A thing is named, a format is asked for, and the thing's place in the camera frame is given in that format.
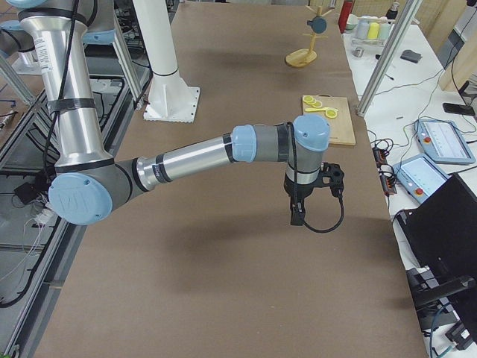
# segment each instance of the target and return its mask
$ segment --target black cable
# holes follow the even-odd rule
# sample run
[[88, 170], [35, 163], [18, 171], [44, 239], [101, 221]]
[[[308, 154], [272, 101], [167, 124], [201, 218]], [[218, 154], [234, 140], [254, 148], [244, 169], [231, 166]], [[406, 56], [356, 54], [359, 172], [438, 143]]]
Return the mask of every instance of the black cable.
[[450, 125], [452, 128], [454, 128], [456, 131], [459, 131], [461, 132], [462, 134], [471, 134], [471, 133], [475, 133], [477, 131], [477, 128], [475, 127], [475, 125], [473, 125], [472, 123], [470, 123], [469, 121], [466, 120], [467, 123], [469, 123], [470, 125], [472, 125], [474, 127], [474, 130], [473, 131], [463, 131], [461, 130], [458, 126], [456, 126], [454, 123], [451, 123], [449, 121], [444, 121], [443, 119], [438, 119], [438, 118], [434, 118], [434, 117], [431, 117], [431, 116], [422, 116], [420, 117], [419, 119], [432, 119], [433, 121], [436, 121], [436, 122], [442, 122], [442, 123], [447, 123], [448, 125]]
[[472, 170], [472, 169], [475, 169], [475, 168], [477, 168], [477, 166], [471, 166], [470, 168], [462, 169], [462, 170], [459, 170], [459, 171], [457, 171], [457, 172], [452, 172], [452, 173], [450, 173], [450, 174], [463, 173], [463, 172], [467, 172], [467, 171]]
[[18, 47], [18, 51], [22, 49], [22, 45], [20, 44], [20, 41], [9, 31], [5, 30], [4, 28], [0, 29], [0, 33], [5, 32], [9, 37], [12, 38], [12, 40], [15, 42], [16, 47]]
[[[63, 65], [63, 76], [61, 78], [61, 85], [60, 85], [60, 91], [58, 92], [58, 100], [63, 99], [63, 93], [65, 91], [65, 85], [66, 85], [66, 76], [68, 75], [68, 65], [69, 65], [69, 56], [72, 52], [72, 43], [73, 43], [73, 34], [75, 31], [75, 23], [76, 19], [78, 17], [78, 5], [80, 1], [75, 0], [75, 3], [73, 4], [73, 9], [72, 9], [72, 23], [69, 28], [69, 38], [68, 38], [68, 45], [66, 47], [66, 54], [65, 54], [65, 62]], [[48, 174], [48, 167], [47, 167], [47, 154], [48, 154], [48, 147], [50, 146], [51, 143], [51, 136], [53, 135], [54, 132], [54, 126], [57, 123], [58, 116], [60, 115], [60, 112], [56, 111], [54, 112], [53, 119], [51, 120], [51, 127], [50, 130], [48, 131], [48, 136], [46, 137], [46, 143], [45, 143], [45, 150], [43, 151], [43, 171], [45, 172], [45, 177], [46, 180], [50, 178]]]
[[434, 315], [434, 318], [432, 319], [432, 324], [431, 324], [431, 332], [429, 333], [429, 358], [432, 358], [434, 356], [434, 352], [432, 351], [432, 335], [434, 333], [434, 330], [436, 329], [436, 324], [437, 324], [437, 319], [439, 318], [439, 315], [444, 311], [444, 309], [449, 306], [451, 303], [447, 302], [444, 304]]
[[433, 75], [429, 78], [426, 78], [425, 80], [422, 80], [421, 82], [419, 82], [417, 84], [402, 84], [400, 86], [394, 86], [394, 87], [391, 87], [390, 89], [387, 89], [385, 91], [377, 92], [377, 94], [375, 94], [375, 95], [382, 95], [383, 93], [388, 93], [390, 91], [397, 90], [398, 88], [409, 87], [409, 86], [419, 86], [420, 84], [423, 84], [424, 82], [433, 79], [434, 77], [439, 75], [441, 72], [443, 72], [443, 69], [439, 70], [439, 72], [437, 72], [435, 75]]
[[413, 133], [412, 136], [411, 136], [411, 140], [409, 141], [409, 148], [406, 149], [406, 151], [404, 152], [404, 154], [401, 156], [401, 159], [399, 160], [399, 168], [397, 169], [396, 176], [397, 176], [397, 175], [399, 174], [399, 172], [401, 171], [402, 161], [404, 160], [405, 155], [406, 155], [406, 154], [409, 152], [409, 150], [411, 149], [412, 141], [414, 140], [415, 137], [416, 137], [416, 131], [414, 131], [414, 133]]
[[98, 0], [94, 0], [91, 16], [89, 17], [88, 22], [86, 23], [87, 27], [89, 27], [95, 21], [97, 15], [98, 15]]
[[8, 116], [12, 116], [12, 115], [14, 115], [14, 114], [17, 114], [17, 113], [18, 113], [18, 112], [17, 112], [17, 111], [15, 111], [15, 112], [12, 112], [12, 113], [1, 114], [1, 115], [0, 115], [0, 118], [3, 118], [3, 117], [8, 117]]
[[400, 213], [404, 213], [404, 209], [401, 209], [401, 210], [399, 210], [397, 213], [394, 214], [394, 217], [393, 217], [393, 219], [391, 220], [391, 224], [394, 224], [394, 222], [396, 221], [397, 216], [398, 216]]
[[132, 63], [136, 64], [137, 66], [145, 67], [146, 69], [151, 69], [151, 65], [143, 65], [142, 63], [131, 61]]
[[141, 99], [144, 94], [146, 93], [146, 89], [149, 87], [149, 84], [151, 83], [152, 79], [154, 77], [154, 72], [153, 70], [151, 69], [150, 72], [149, 72], [149, 78], [148, 80], [146, 81], [146, 83], [144, 84], [144, 86], [142, 87], [142, 91], [141, 93], [139, 94], [139, 97], [138, 97], [138, 100], [137, 101], [134, 101], [134, 108], [137, 108], [137, 104], [139, 102], [139, 99]]
[[105, 111], [105, 106], [104, 106], [104, 99], [103, 99], [103, 94], [101, 92], [95, 92], [93, 91], [94, 94], [99, 95], [99, 99], [101, 101], [101, 119], [100, 121], [103, 120], [104, 116], [106, 115]]
[[23, 204], [22, 204], [21, 206], [15, 205], [15, 204], [13, 203], [13, 198], [15, 198], [15, 197], [16, 197], [16, 194], [13, 195], [12, 198], [11, 198], [11, 200], [10, 200], [11, 203], [12, 203], [12, 207], [14, 207], [14, 208], [16, 208], [16, 209], [23, 209], [24, 207], [26, 207], [26, 205], [23, 205]]
[[[475, 16], [475, 14], [477, 13], [477, 7], [476, 9], [474, 10], [474, 13], [472, 14], [472, 16], [470, 17], [469, 21], [467, 21], [467, 23], [465, 24], [465, 26], [462, 28], [462, 31], [461, 33], [459, 34], [459, 37], [462, 39], [462, 34], [464, 33], [466, 27], [470, 24], [470, 21], [473, 19], [473, 17]], [[452, 64], [450, 66], [450, 77], [452, 78], [452, 82], [454, 84], [454, 87], [457, 89], [457, 93], [460, 95], [462, 101], [465, 103], [465, 100], [464, 100], [464, 97], [462, 96], [461, 94], [461, 91], [459, 91], [459, 88], [457, 87], [457, 84], [455, 82], [455, 79], [454, 79], [454, 63], [455, 63], [455, 59], [457, 58], [457, 55], [459, 54], [460, 50], [457, 52], [457, 54], [455, 54], [454, 58], [452, 59]]]
[[60, 223], [60, 220], [61, 218], [58, 217], [57, 218], [57, 221], [55, 222], [54, 226], [53, 226], [53, 231], [51, 232], [50, 234], [50, 237], [48, 238], [48, 241], [44, 244], [44, 246], [42, 247], [42, 250], [41, 250], [41, 253], [40, 255], [38, 256], [38, 259], [37, 261], [35, 262], [35, 265], [33, 266], [33, 268], [30, 271], [30, 275], [28, 276], [28, 281], [27, 283], [25, 284], [25, 287], [23, 288], [22, 291], [20, 292], [17, 292], [18, 293], [18, 296], [16, 298], [14, 298], [12, 301], [9, 301], [9, 302], [6, 302], [6, 303], [3, 303], [1, 302], [0, 303], [0, 308], [8, 308], [8, 307], [11, 307], [13, 306], [14, 304], [16, 304], [18, 301], [20, 301], [27, 293], [27, 291], [30, 289], [30, 286], [31, 286], [31, 283], [33, 281], [33, 277], [35, 275], [35, 273], [37, 272], [38, 270], [38, 267], [40, 266], [40, 263], [43, 261], [43, 257], [45, 257], [46, 255], [46, 252], [48, 251], [48, 248], [51, 244], [51, 241], [53, 239], [53, 236], [55, 235], [56, 233], [56, 230], [58, 228], [58, 225]]
[[366, 131], [370, 132], [372, 135], [374, 135], [374, 140], [377, 140], [378, 139], [378, 136], [376, 135], [376, 133], [374, 133], [373, 131], [370, 131], [369, 129], [367, 129]]
[[[44, 149], [44, 146], [40, 144], [40, 142], [38, 142], [31, 134], [29, 134], [28, 132], [25, 134], [27, 138], [29, 138], [29, 140], [31, 141], [31, 143], [34, 145], [34, 147], [36, 149], [38, 149], [41, 153], [43, 153], [43, 149]], [[47, 157], [49, 157], [50, 159], [54, 160], [53, 163], [48, 163], [50, 165], [54, 165], [54, 163], [56, 162], [57, 158], [53, 157], [52, 154], [48, 153], [47, 154]]]
[[[386, 143], [386, 147], [385, 148], [380, 148], [379, 145], [381, 143]], [[384, 151], [383, 154], [385, 155], [385, 157], [387, 157], [389, 155], [391, 150], [396, 145], [391, 138], [376, 139], [376, 140], [372, 141], [370, 144], [373, 146], [374, 149], [380, 149], [380, 150]]]
[[[472, 14], [472, 16], [469, 18], [469, 20], [466, 22], [466, 24], [464, 25], [464, 27], [462, 28], [462, 31], [461, 33], [459, 34], [459, 38], [462, 40], [462, 34], [464, 33], [465, 29], [467, 28], [467, 26], [470, 24], [470, 22], [472, 21], [472, 18], [474, 17], [474, 15], [477, 13], [477, 8], [474, 10], [474, 13]], [[446, 61], [446, 65], [444, 67], [447, 67], [449, 64], [450, 64], [450, 57], [452, 56], [452, 51], [454, 50], [455, 48], [455, 43], [453, 44], [451, 50], [450, 50], [450, 53], [449, 53], [449, 57], [447, 58], [447, 61]], [[452, 58], [452, 61], [455, 60], [455, 57], [458, 55], [458, 53], [460, 52], [461, 50], [459, 49], [457, 51], [457, 54], [455, 54], [455, 56]]]
[[[293, 168], [293, 202], [294, 202], [294, 205], [292, 206], [293, 209], [295, 207], [298, 207], [299, 203], [298, 203], [298, 165], [297, 165], [297, 143], [295, 142], [295, 134], [294, 134], [294, 127], [293, 127], [293, 123], [291, 122], [288, 122], [287, 123], [287, 126], [288, 128], [290, 129], [290, 135], [291, 135], [291, 149], [293, 151], [293, 164], [294, 164], [294, 168]], [[310, 224], [308, 224], [305, 220], [305, 216], [303, 215], [302, 211], [301, 211], [301, 208], [298, 207], [298, 215], [300, 216], [300, 219], [303, 223], [303, 225], [305, 225], [305, 227], [307, 229], [309, 229], [310, 231], [313, 231], [314, 233], [329, 233], [333, 230], [336, 230], [338, 228], [338, 226], [341, 225], [341, 223], [343, 222], [343, 219], [344, 219], [344, 204], [343, 204], [343, 198], [340, 196], [338, 197], [338, 201], [339, 201], [339, 204], [340, 204], [340, 210], [341, 210], [341, 214], [340, 214], [340, 219], [336, 222], [336, 224], [334, 224], [333, 226], [331, 226], [330, 228], [328, 229], [324, 229], [324, 230], [320, 230], [320, 229], [315, 229], [314, 227], [312, 227]]]

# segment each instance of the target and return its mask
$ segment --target wooden mug tree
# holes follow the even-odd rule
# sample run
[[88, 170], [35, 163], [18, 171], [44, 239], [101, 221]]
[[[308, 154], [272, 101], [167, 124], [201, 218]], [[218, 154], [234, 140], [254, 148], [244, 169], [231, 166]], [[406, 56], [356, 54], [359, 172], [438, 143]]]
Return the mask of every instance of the wooden mug tree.
[[297, 69], [309, 65], [316, 59], [316, 40], [318, 38], [326, 37], [319, 35], [326, 30], [326, 20], [324, 19], [324, 17], [333, 11], [333, 9], [328, 9], [327, 12], [323, 13], [323, 7], [321, 6], [318, 6], [316, 11], [310, 6], [307, 6], [306, 8], [311, 12], [315, 13], [316, 15], [313, 20], [307, 22], [307, 24], [312, 28], [312, 33], [303, 34], [305, 36], [311, 37], [310, 46], [308, 48], [301, 48], [300, 50], [296, 50], [285, 57], [286, 64]]

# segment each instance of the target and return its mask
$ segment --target power strip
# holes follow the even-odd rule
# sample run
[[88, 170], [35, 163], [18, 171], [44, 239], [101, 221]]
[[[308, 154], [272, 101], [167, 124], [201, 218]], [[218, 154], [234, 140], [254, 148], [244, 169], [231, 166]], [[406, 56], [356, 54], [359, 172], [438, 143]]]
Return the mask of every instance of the power strip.
[[[384, 149], [374, 147], [373, 156], [376, 162], [376, 167], [378, 168], [382, 191], [386, 196], [397, 194], [394, 170], [393, 167], [388, 164], [388, 160], [386, 159], [386, 151]], [[383, 170], [383, 166], [387, 166], [389, 171]]]
[[41, 213], [38, 213], [34, 219], [37, 222], [39, 226], [43, 226], [48, 224], [50, 219], [55, 215], [55, 212], [53, 211], [53, 207], [51, 204], [48, 202], [45, 204], [45, 207], [41, 211]]

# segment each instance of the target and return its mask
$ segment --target wire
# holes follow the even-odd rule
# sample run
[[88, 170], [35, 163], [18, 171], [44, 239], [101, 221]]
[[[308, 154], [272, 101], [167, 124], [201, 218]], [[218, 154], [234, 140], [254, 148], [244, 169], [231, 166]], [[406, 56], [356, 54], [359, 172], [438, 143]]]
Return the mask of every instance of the wire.
[[446, 348], [446, 350], [444, 352], [442, 352], [441, 354], [438, 354], [437, 351], [435, 350], [435, 348], [432, 348], [434, 349], [435, 353], [437, 354], [437, 358], [442, 358], [444, 356], [446, 356], [452, 349], [454, 348], [453, 345], [450, 345], [449, 347]]
[[29, 252], [18, 262], [18, 264], [17, 264], [14, 268], [12, 268], [5, 276], [0, 277], [0, 282], [2, 282], [4, 279], [6, 279], [6, 278], [9, 277], [12, 273], [14, 273], [14, 272], [18, 269], [18, 267], [20, 267], [21, 264], [24, 263], [24, 261], [25, 261], [27, 258], [29, 258], [29, 256], [31, 255], [31, 253], [37, 249], [37, 247], [40, 245], [40, 236], [41, 236], [41, 234], [42, 234], [42, 232], [43, 232], [43, 228], [44, 228], [44, 227], [45, 227], [45, 226], [42, 226], [42, 227], [40, 228], [40, 226], [39, 226], [38, 235], [37, 235], [37, 237], [35, 238], [35, 240], [33, 241], [33, 244], [32, 244], [32, 246], [31, 246], [31, 248], [30, 248], [30, 251], [29, 251]]
[[390, 89], [387, 89], [385, 91], [377, 92], [377, 94], [375, 94], [375, 95], [382, 95], [383, 93], [388, 93], [390, 91], [397, 90], [398, 88], [409, 87], [409, 86], [419, 86], [420, 84], [423, 84], [424, 82], [427, 82], [427, 81], [435, 78], [437, 75], [439, 75], [443, 71], [444, 71], [443, 69], [440, 69], [435, 75], [433, 75], [429, 78], [426, 78], [425, 80], [422, 80], [421, 82], [418, 82], [416, 84], [402, 84], [400, 86], [394, 86], [394, 87], [391, 87]]
[[33, 282], [33, 277], [34, 275], [36, 274], [37, 272], [37, 269], [40, 267], [40, 263], [42, 262], [43, 260], [43, 257], [45, 257], [47, 251], [48, 251], [48, 248], [51, 244], [51, 241], [53, 240], [53, 236], [55, 235], [56, 233], [56, 230], [58, 228], [58, 224], [60, 223], [60, 220], [61, 218], [58, 217], [56, 222], [51, 226], [53, 228], [53, 231], [51, 232], [50, 234], [50, 237], [48, 238], [48, 241], [44, 244], [44, 246], [42, 247], [42, 250], [40, 252], [40, 256], [38, 257], [38, 260], [37, 262], [35, 263], [34, 267], [29, 270], [30, 271], [30, 275], [28, 276], [28, 281], [27, 283], [25, 284], [25, 287], [23, 288], [22, 291], [18, 292], [18, 296], [16, 298], [14, 298], [12, 301], [9, 301], [9, 302], [1, 302], [0, 303], [0, 308], [8, 308], [8, 307], [11, 307], [13, 306], [14, 304], [16, 304], [18, 301], [20, 301], [27, 293], [27, 291], [30, 289], [30, 286], [31, 286], [31, 283]]
[[[293, 151], [293, 163], [294, 163], [294, 168], [293, 168], [293, 202], [294, 202], [294, 205], [293, 207], [297, 207], [298, 206], [298, 165], [297, 165], [297, 143], [295, 142], [295, 135], [294, 135], [294, 127], [293, 127], [293, 123], [291, 122], [288, 122], [287, 123], [287, 126], [288, 128], [290, 129], [290, 135], [291, 135], [291, 148], [292, 148], [292, 151]], [[340, 196], [338, 197], [338, 201], [339, 201], [339, 204], [340, 204], [340, 211], [341, 211], [341, 214], [340, 214], [340, 219], [336, 222], [336, 224], [334, 224], [333, 226], [327, 228], [327, 229], [316, 229], [314, 227], [312, 227], [310, 224], [308, 224], [306, 221], [305, 221], [305, 216], [303, 215], [303, 212], [301, 211], [301, 209], [299, 208], [298, 210], [298, 215], [300, 216], [300, 219], [303, 223], [303, 225], [305, 225], [305, 227], [307, 229], [309, 229], [310, 231], [313, 231], [314, 233], [330, 233], [331, 231], [334, 231], [338, 228], [338, 226], [341, 225], [341, 223], [343, 222], [343, 219], [344, 219], [344, 204], [343, 204], [343, 197]]]
[[447, 302], [444, 304], [435, 314], [434, 318], [432, 319], [432, 324], [431, 324], [431, 332], [429, 334], [429, 358], [432, 358], [434, 356], [434, 351], [432, 350], [432, 335], [434, 331], [436, 330], [436, 324], [437, 324], [437, 319], [439, 318], [439, 315], [444, 311], [444, 309], [450, 305], [450, 302]]
[[[385, 148], [380, 148], [379, 145], [381, 143], [385, 143], [386, 144], [386, 147]], [[373, 148], [374, 149], [379, 149], [379, 150], [382, 150], [383, 151], [383, 154], [385, 155], [385, 157], [387, 157], [389, 155], [389, 153], [391, 152], [391, 150], [394, 148], [394, 146], [396, 145], [394, 143], [394, 141], [392, 140], [392, 138], [383, 138], [383, 139], [376, 139], [374, 141], [372, 141], [370, 143], [371, 145], [373, 145]]]
[[12, 113], [1, 114], [1, 115], [0, 115], [0, 118], [8, 117], [8, 116], [13, 116], [13, 115], [15, 115], [15, 114], [17, 114], [17, 113], [18, 113], [18, 112], [15, 111], [15, 112], [12, 112]]
[[95, 92], [93, 91], [93, 93], [95, 93], [96, 95], [99, 95], [99, 99], [101, 101], [101, 118], [100, 118], [100, 121], [103, 120], [104, 116], [106, 116], [106, 113], [104, 112], [105, 111], [105, 107], [104, 107], [104, 99], [103, 99], [103, 94], [101, 92]]
[[132, 63], [136, 64], [137, 66], [145, 67], [146, 69], [150, 69], [151, 65], [143, 65], [142, 63], [131, 61]]
[[470, 168], [462, 169], [462, 170], [459, 170], [457, 172], [452, 172], [450, 174], [458, 174], [458, 173], [468, 172], [469, 170], [472, 170], [472, 169], [475, 169], [475, 168], [477, 168], [477, 166], [471, 166]]
[[[470, 19], [467, 21], [467, 23], [465, 24], [465, 26], [462, 28], [462, 31], [461, 31], [461, 33], [459, 34], [459, 37], [460, 37], [461, 39], [462, 39], [462, 34], [464, 33], [466, 27], [470, 24], [470, 21], [472, 21], [472, 19], [473, 19], [473, 17], [475, 16], [476, 13], [477, 13], [477, 7], [476, 7], [476, 9], [474, 10], [474, 13], [473, 13], [472, 16], [470, 17]], [[465, 103], [464, 97], [462, 96], [461, 91], [460, 91], [459, 88], [457, 87], [457, 84], [456, 84], [455, 78], [454, 78], [454, 63], [455, 63], [455, 59], [457, 58], [457, 55], [459, 54], [460, 51], [461, 51], [461, 50], [459, 50], [459, 51], [457, 52], [457, 54], [455, 54], [454, 58], [452, 59], [452, 64], [451, 64], [451, 66], [450, 66], [450, 77], [452, 78], [452, 82], [453, 82], [453, 84], [454, 84], [455, 89], [457, 90], [457, 93], [460, 95], [462, 101]]]
[[[461, 38], [462, 40], [462, 34], [464, 33], [465, 29], [467, 28], [467, 26], [470, 24], [470, 22], [472, 21], [472, 18], [475, 16], [475, 14], [477, 13], [477, 7], [476, 9], [474, 10], [474, 13], [472, 14], [472, 16], [469, 18], [469, 20], [467, 21], [467, 23], [464, 25], [464, 27], [462, 28], [462, 31], [460, 32], [459, 34], [459, 38]], [[449, 65], [450, 63], [450, 57], [452, 55], [452, 50], [455, 48], [455, 44], [453, 45], [452, 49], [450, 50], [450, 55], [449, 55], [449, 58], [447, 58], [447, 62], [446, 62], [446, 67]], [[453, 57], [452, 61], [455, 59], [455, 57], [458, 55], [459, 51], [457, 52], [457, 54], [455, 54], [455, 56]]]
[[367, 129], [366, 131], [368, 131], [369, 133], [371, 133], [372, 135], [374, 135], [374, 140], [377, 140], [377, 139], [378, 139], [378, 136], [376, 135], [376, 133], [374, 133], [373, 131], [370, 131], [369, 129]]
[[469, 125], [472, 126], [473, 131], [463, 131], [463, 130], [461, 130], [459, 127], [457, 127], [455, 124], [453, 124], [453, 123], [451, 123], [451, 122], [449, 122], [449, 121], [444, 121], [444, 120], [442, 120], [442, 119], [437, 119], [437, 118], [434, 118], [434, 117], [431, 117], [431, 116], [421, 116], [421, 117], [420, 117], [420, 119], [424, 119], [424, 118], [432, 119], [432, 120], [434, 120], [434, 121], [436, 121], [436, 122], [447, 123], [448, 125], [450, 125], [451, 127], [453, 127], [456, 131], [459, 131], [459, 132], [461, 132], [462, 134], [472, 134], [472, 133], [475, 133], [475, 132], [477, 131], [477, 128], [475, 127], [475, 125], [473, 125], [471, 122], [467, 121], [467, 120], [465, 119], [465, 117], [463, 117], [464, 120], [465, 120]]
[[[73, 9], [72, 9], [72, 23], [69, 28], [69, 38], [68, 38], [68, 45], [66, 47], [66, 54], [65, 54], [65, 62], [63, 65], [63, 76], [61, 78], [61, 85], [60, 85], [60, 91], [58, 92], [58, 100], [63, 99], [63, 93], [65, 91], [65, 85], [66, 85], [66, 76], [68, 75], [68, 65], [69, 65], [69, 56], [72, 52], [72, 44], [73, 44], [73, 34], [75, 31], [75, 23], [76, 19], [78, 17], [78, 5], [80, 3], [80, 0], [75, 0], [75, 3], [73, 4]], [[50, 175], [48, 173], [48, 164], [47, 164], [47, 159], [46, 157], [48, 156], [48, 147], [51, 144], [51, 136], [53, 135], [54, 132], [54, 126], [57, 123], [58, 116], [60, 115], [60, 112], [56, 111], [54, 112], [53, 119], [51, 120], [51, 127], [50, 130], [48, 131], [48, 136], [46, 137], [46, 144], [45, 144], [45, 149], [43, 151], [43, 171], [45, 172], [46, 180], [50, 178]]]
[[402, 168], [402, 161], [404, 160], [404, 157], [406, 156], [406, 154], [411, 150], [411, 146], [412, 146], [412, 141], [413, 139], [416, 137], [416, 132], [414, 132], [414, 134], [412, 135], [411, 137], [411, 141], [409, 142], [409, 147], [406, 149], [406, 151], [404, 152], [404, 154], [401, 156], [401, 158], [399, 159], [399, 168], [397, 169], [397, 172], [396, 172], [396, 176], [399, 174], [399, 172], [401, 171], [401, 168]]
[[441, 77], [441, 75], [442, 75], [443, 73], [444, 73], [444, 72], [443, 72], [443, 70], [442, 70], [442, 71], [440, 72], [439, 78], [437, 79], [437, 81], [435, 81], [435, 87], [434, 87], [434, 89], [432, 90], [431, 95], [429, 96], [429, 100], [428, 100], [426, 106], [425, 106], [425, 107], [423, 108], [423, 110], [421, 110], [420, 113], [417, 115], [417, 119], [420, 119], [420, 118], [421, 118], [421, 116], [424, 114], [424, 112], [426, 112], [427, 107], [429, 107], [429, 105], [431, 104], [432, 96], [434, 95], [435, 90], [439, 87], [439, 80], [440, 80], [440, 77]]

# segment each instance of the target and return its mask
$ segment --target blue joint cap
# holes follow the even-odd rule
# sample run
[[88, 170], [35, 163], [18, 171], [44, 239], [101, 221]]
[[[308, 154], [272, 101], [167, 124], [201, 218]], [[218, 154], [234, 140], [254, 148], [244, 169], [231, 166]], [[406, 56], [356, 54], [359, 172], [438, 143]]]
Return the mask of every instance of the blue joint cap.
[[251, 163], [256, 155], [256, 134], [252, 125], [239, 125], [232, 131], [232, 154], [238, 162]]
[[81, 173], [58, 175], [48, 198], [56, 214], [76, 225], [99, 222], [113, 210], [113, 200], [103, 184]]
[[0, 24], [0, 28], [9, 31], [24, 31], [18, 20], [3, 21]]
[[83, 43], [88, 45], [109, 45], [114, 42], [116, 30], [87, 32], [83, 36]]
[[7, 0], [7, 3], [14, 7], [28, 9], [29, 7], [36, 7], [38, 5], [41, 5], [45, 1], [46, 0]]
[[318, 114], [304, 114], [293, 122], [295, 140], [309, 151], [325, 151], [329, 144], [329, 124]]

